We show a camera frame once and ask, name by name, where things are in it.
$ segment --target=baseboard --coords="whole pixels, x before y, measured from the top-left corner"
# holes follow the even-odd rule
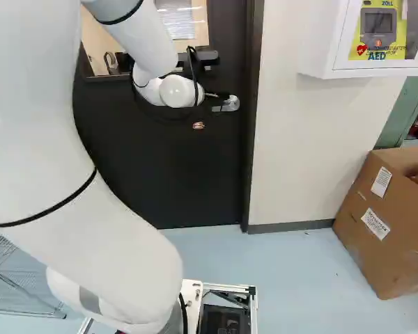
[[[289,232],[300,230],[316,230],[318,228],[330,228],[334,219],[320,219],[318,221],[294,221],[291,223],[248,225],[248,234]]]

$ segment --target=aed box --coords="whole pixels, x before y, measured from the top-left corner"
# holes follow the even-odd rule
[[[418,0],[305,0],[299,73],[418,76]]]

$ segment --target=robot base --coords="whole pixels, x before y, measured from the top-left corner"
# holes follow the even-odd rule
[[[181,294],[187,305],[189,334],[258,334],[255,286],[183,280]],[[215,296],[223,305],[213,305],[218,304],[212,303]],[[77,334],[92,333],[92,325],[93,320],[86,318]]]

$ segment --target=wire rack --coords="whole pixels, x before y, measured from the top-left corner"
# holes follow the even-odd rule
[[[64,318],[63,304],[47,285],[45,268],[40,264],[32,269],[22,268],[22,255],[29,260],[24,261],[26,264],[39,264],[0,235],[0,313]]]

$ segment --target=light blue floor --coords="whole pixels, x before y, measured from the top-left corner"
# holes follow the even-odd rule
[[[418,334],[418,294],[380,301],[330,229],[246,235],[236,226],[164,231],[186,278],[258,287],[259,333]],[[0,316],[0,334],[75,334],[81,318]],[[94,334],[111,330],[93,327]]]

